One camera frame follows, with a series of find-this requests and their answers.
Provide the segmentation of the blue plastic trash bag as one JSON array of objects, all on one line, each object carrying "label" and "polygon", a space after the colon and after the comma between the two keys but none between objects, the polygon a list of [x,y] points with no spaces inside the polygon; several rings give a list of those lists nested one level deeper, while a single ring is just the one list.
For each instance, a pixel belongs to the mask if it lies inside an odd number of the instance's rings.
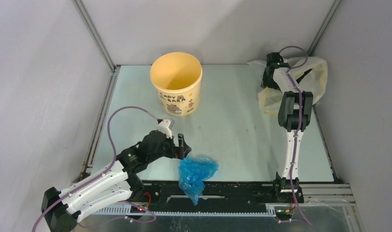
[{"label": "blue plastic trash bag", "polygon": [[207,157],[186,157],[179,164],[179,188],[198,205],[199,197],[205,189],[204,181],[212,178],[218,171],[219,164]]}]

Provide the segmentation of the translucent yellowish plastic bag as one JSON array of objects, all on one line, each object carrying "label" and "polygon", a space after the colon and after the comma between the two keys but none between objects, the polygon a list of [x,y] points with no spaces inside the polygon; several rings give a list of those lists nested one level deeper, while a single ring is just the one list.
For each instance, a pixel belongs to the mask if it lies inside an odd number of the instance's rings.
[{"label": "translucent yellowish plastic bag", "polygon": [[[326,90],[328,77],[326,60],[320,57],[308,57],[308,59],[297,57],[284,58],[283,62],[291,67],[301,65],[301,67],[290,71],[290,75],[296,80],[301,91],[312,92],[313,104],[317,103]],[[276,116],[283,94],[278,84],[271,77],[266,77],[267,62],[265,60],[253,60],[248,65],[253,67],[254,72],[259,76],[260,88],[262,88],[257,94],[260,109],[266,115]]]}]

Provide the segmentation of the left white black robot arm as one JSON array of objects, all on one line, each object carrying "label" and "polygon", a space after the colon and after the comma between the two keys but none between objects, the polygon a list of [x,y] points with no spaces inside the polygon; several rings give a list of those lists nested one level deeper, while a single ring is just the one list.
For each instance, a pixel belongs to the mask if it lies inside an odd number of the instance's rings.
[{"label": "left white black robot arm", "polygon": [[142,141],[124,149],[115,162],[98,173],[57,190],[44,193],[42,214],[52,232],[70,232],[92,213],[116,202],[139,202],[144,195],[144,184],[138,173],[159,158],[184,159],[191,152],[184,135],[178,134],[178,145],[164,133],[153,130]]}]

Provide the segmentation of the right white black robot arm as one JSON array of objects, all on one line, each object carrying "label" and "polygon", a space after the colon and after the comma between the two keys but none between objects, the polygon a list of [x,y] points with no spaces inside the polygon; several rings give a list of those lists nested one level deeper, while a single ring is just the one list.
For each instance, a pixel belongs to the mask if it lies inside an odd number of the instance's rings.
[{"label": "right white black robot arm", "polygon": [[286,131],[286,156],[284,166],[276,172],[272,196],[276,201],[284,202],[299,190],[299,148],[310,123],[313,94],[299,88],[299,83],[290,74],[292,67],[279,52],[268,53],[266,58],[261,86],[274,87],[282,93],[278,124]]}]

